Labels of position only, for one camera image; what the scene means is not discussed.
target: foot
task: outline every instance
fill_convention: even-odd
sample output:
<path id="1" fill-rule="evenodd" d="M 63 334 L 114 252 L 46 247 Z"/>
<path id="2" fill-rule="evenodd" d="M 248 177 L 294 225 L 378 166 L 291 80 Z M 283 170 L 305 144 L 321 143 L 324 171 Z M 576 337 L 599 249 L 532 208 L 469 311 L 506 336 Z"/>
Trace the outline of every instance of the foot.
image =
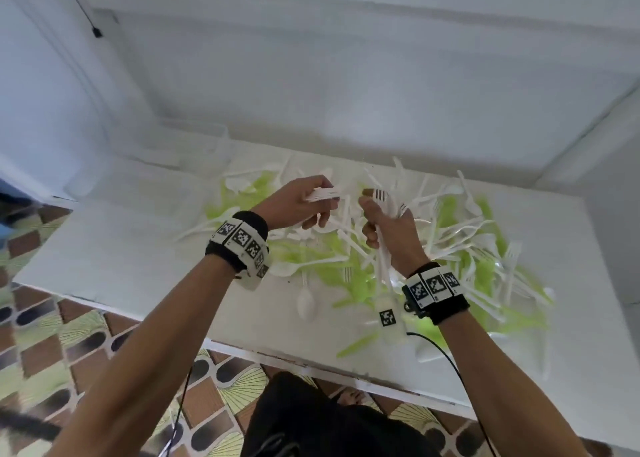
<path id="1" fill-rule="evenodd" d="M 364 400 L 364 392 L 355 390 L 353 388 L 347 388 L 342 391 L 342 393 L 340 393 L 340 397 L 338 398 L 338 405 L 360 405 L 362 403 L 362 400 Z"/>

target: wristband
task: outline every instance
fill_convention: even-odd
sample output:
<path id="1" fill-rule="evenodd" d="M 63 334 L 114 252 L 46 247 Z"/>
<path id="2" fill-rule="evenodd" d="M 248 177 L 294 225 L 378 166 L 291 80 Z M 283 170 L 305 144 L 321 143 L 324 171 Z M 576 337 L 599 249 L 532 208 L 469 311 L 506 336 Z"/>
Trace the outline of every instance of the wristband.
<path id="1" fill-rule="evenodd" d="M 269 270 L 267 223 L 251 211 L 239 211 L 209 240 L 205 255 L 217 255 L 236 270 L 236 280 L 255 290 Z"/>
<path id="2" fill-rule="evenodd" d="M 461 288 L 449 268 L 429 262 L 407 278 L 402 290 L 411 311 L 420 318 L 430 317 L 437 326 L 469 308 Z"/>

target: tiled floor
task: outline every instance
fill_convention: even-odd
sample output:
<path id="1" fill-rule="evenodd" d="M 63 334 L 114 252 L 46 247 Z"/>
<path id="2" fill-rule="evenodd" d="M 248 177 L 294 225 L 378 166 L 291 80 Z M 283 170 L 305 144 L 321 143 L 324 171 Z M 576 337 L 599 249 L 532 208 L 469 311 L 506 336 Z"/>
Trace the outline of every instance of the tiled floor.
<path id="1" fill-rule="evenodd" d="M 12 284 L 67 215 L 61 208 L 41 208 L 16 224 L 12 239 L 0 250 L 0 406 L 59 426 L 137 324 Z M 256 401 L 278 371 L 201 350 L 172 456 L 238 456 Z M 327 396 L 341 389 L 328 381 L 304 379 Z M 170 438 L 178 397 L 144 446 L 148 455 L 158 455 Z M 444 457 L 490 455 L 476 422 L 375 395 L 367 396 L 365 404 L 423 432 Z M 605 445 L 586 444 L 594 456 L 611 454 Z M 40 457 L 49 446 L 14 429 L 0 430 L 0 456 Z"/>

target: hand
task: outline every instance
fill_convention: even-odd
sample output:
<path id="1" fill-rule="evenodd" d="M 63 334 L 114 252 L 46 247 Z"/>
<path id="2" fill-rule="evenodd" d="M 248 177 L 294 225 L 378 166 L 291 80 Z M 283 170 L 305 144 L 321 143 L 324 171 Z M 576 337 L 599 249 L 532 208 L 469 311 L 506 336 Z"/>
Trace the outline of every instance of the hand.
<path id="1" fill-rule="evenodd" d="M 293 226 L 302 223 L 307 230 L 316 222 L 324 228 L 331 210 L 338 208 L 337 199 L 323 199 L 309 203 L 305 198 L 315 188 L 332 188 L 333 185 L 322 174 L 309 178 L 289 181 L 274 194 L 257 204 L 252 211 L 267 222 L 269 230 Z"/>
<path id="2" fill-rule="evenodd" d="M 429 262 L 429 258 L 422 250 L 411 210 L 404 211 L 399 218 L 390 218 L 371 198 L 373 190 L 362 190 L 362 194 L 364 196 L 358 199 L 358 203 L 362 206 L 368 221 L 362 228 L 362 233 L 367 237 L 367 245 L 371 248 L 380 248 L 376 233 L 377 225 L 391 253 L 391 266 L 404 277 L 409 277 L 415 270 Z"/>

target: black pants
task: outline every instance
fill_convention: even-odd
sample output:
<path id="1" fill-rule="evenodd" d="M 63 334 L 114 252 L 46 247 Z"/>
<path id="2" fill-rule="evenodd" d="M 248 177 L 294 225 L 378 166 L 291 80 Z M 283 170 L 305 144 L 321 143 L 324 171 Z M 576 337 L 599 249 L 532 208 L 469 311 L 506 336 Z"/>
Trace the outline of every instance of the black pants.
<path id="1" fill-rule="evenodd" d="M 439 457 L 409 425 L 362 405 L 341 406 L 289 372 L 278 373 L 256 404 L 241 457 L 282 433 L 301 457 Z"/>

